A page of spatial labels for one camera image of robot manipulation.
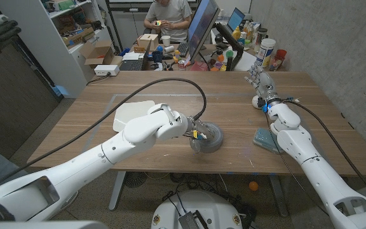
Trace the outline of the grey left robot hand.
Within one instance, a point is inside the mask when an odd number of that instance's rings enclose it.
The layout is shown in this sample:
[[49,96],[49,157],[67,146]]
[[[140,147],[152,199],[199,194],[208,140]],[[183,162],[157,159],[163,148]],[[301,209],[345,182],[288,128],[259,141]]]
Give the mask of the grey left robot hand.
[[191,116],[187,120],[187,131],[191,133],[189,142],[194,152],[213,153],[219,149],[222,133],[216,124],[194,120]]

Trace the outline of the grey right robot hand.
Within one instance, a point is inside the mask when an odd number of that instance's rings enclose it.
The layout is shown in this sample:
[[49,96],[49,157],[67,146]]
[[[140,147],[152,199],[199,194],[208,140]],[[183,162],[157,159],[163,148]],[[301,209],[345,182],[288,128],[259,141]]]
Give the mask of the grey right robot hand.
[[252,99],[255,108],[267,107],[269,109],[281,102],[274,80],[261,66],[253,65],[248,71],[250,76],[246,76],[245,80],[251,84],[257,93]]

